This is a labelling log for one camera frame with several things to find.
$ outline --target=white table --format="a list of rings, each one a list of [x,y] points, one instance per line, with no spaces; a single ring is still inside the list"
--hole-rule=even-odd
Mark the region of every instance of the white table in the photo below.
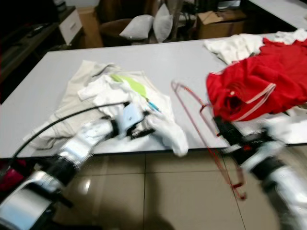
[[[249,0],[295,28],[307,30],[307,4],[299,0]]]
[[[140,45],[112,48],[49,52],[35,66],[17,89],[0,107],[0,157],[9,158],[22,145],[23,138],[33,128],[42,125],[56,110],[66,84],[82,60],[99,63],[114,62],[127,70],[144,70],[152,83],[171,97],[177,123],[186,132],[190,149],[203,149],[197,132],[171,89],[171,80],[186,84],[203,99],[206,98],[205,79],[210,71],[220,71],[224,62],[203,47],[203,41],[187,41],[160,45]],[[197,114],[199,105],[186,93],[184,100],[195,111],[194,118],[206,136],[210,147],[226,147],[212,135]],[[307,120],[292,125],[291,144],[307,143]],[[27,147],[20,157],[50,156],[60,145],[49,150]],[[151,137],[138,151],[165,150],[160,140]],[[103,145],[95,153],[111,153]],[[115,152],[127,152],[123,147]]]

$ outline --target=pillow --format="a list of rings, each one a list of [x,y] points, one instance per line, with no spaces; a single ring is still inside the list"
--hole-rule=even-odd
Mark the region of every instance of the pillow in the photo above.
[[[140,15],[131,20],[119,36],[128,40],[144,40],[148,38],[154,17],[148,14]]]
[[[173,16],[169,14],[165,3],[158,10],[153,22],[154,35],[159,43],[164,42],[173,28]]]

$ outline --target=gray pillow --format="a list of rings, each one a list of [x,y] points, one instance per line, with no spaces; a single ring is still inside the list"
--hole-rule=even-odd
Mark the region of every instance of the gray pillow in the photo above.
[[[165,3],[158,10],[153,21],[154,35],[159,43],[164,42],[170,35],[173,28],[173,16],[169,14]]]
[[[153,21],[154,17],[148,14],[137,16],[132,19],[119,36],[134,41],[146,39],[148,38]]]

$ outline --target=tile floor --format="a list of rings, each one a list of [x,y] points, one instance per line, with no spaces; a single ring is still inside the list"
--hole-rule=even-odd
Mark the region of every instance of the tile floor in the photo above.
[[[74,207],[59,205],[55,221],[104,230],[278,230],[257,181],[248,175],[247,200],[237,201],[208,154],[94,157],[64,192]],[[220,159],[235,178],[232,160]]]

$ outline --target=cable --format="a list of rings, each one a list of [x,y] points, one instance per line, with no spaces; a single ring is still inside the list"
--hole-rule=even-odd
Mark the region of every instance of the cable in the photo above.
[[[103,108],[103,107],[108,107],[108,106],[114,106],[114,105],[120,105],[123,104],[125,105],[127,102],[120,102],[120,103],[110,103],[110,104],[103,104],[103,105],[99,105],[99,106],[95,106],[95,107],[91,107],[88,109],[84,109],[81,111],[78,111],[76,113],[70,114],[68,116],[62,117],[52,123],[50,123],[49,125],[47,125],[46,127],[42,128],[41,130],[39,130],[37,133],[35,133],[31,138],[29,138],[21,147],[19,147],[19,149],[14,153],[14,155],[12,156],[12,158],[9,160],[8,165],[6,167],[4,167],[1,170],[1,174],[0,174],[0,183],[2,182],[2,179],[4,177],[4,175],[6,174],[6,172],[9,170],[9,168],[11,167],[12,163],[16,160],[18,154],[28,145],[30,144],[31,141],[33,141],[36,137],[38,137],[40,134],[42,134],[43,132],[45,132],[47,129],[53,127],[54,125],[56,125],[57,123],[64,121],[66,119],[69,119],[73,116],[94,110],[94,109],[99,109],[99,108]]]

